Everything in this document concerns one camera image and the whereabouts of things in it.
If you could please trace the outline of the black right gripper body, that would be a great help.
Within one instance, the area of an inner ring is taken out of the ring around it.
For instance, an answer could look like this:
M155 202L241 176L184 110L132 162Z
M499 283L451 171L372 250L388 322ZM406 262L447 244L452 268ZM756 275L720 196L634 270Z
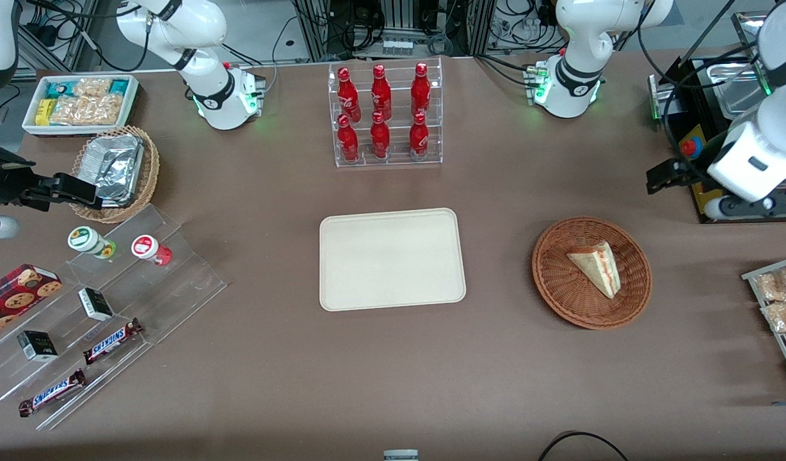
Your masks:
M47 212L54 202L50 190L41 186L45 176L34 173L30 161L0 147L0 206L32 207Z

